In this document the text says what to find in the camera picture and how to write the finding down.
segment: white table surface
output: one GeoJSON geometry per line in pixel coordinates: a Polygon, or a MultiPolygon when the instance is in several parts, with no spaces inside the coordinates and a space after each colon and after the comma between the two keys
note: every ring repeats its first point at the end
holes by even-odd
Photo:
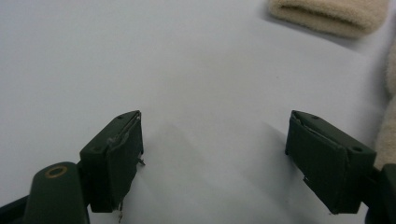
{"type": "Polygon", "coordinates": [[[147,166],[122,223],[363,223],[364,205],[330,215],[284,147],[292,109],[373,146],[394,12],[349,40],[272,19],[265,0],[2,1],[0,205],[139,109],[147,166]]]}

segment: fleece cloth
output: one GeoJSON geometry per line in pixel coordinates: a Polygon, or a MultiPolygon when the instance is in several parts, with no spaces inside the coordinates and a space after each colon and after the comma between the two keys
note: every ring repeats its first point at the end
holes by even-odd
{"type": "Polygon", "coordinates": [[[270,13],[316,31],[358,38],[377,30],[389,0],[269,0],[270,13]]]}
{"type": "Polygon", "coordinates": [[[378,169],[387,163],[396,163],[396,40],[388,57],[387,87],[391,100],[375,142],[375,167],[378,169]]]}

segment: white background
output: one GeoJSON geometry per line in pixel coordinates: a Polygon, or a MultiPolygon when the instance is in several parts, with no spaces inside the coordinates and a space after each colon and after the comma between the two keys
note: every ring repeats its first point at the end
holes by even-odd
{"type": "Polygon", "coordinates": [[[147,166],[122,223],[363,223],[365,206],[330,215],[284,147],[292,109],[374,145],[394,4],[360,40],[275,20],[266,4],[2,1],[0,205],[139,109],[147,166]]]}

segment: towel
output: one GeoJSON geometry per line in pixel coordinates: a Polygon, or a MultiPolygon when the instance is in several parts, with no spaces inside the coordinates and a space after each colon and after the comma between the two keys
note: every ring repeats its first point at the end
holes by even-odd
{"type": "Polygon", "coordinates": [[[396,40],[390,48],[387,69],[387,87],[391,96],[375,143],[375,167],[396,163],[396,40]]]}
{"type": "Polygon", "coordinates": [[[270,13],[313,30],[358,38],[377,30],[389,0],[269,0],[270,13]]]}

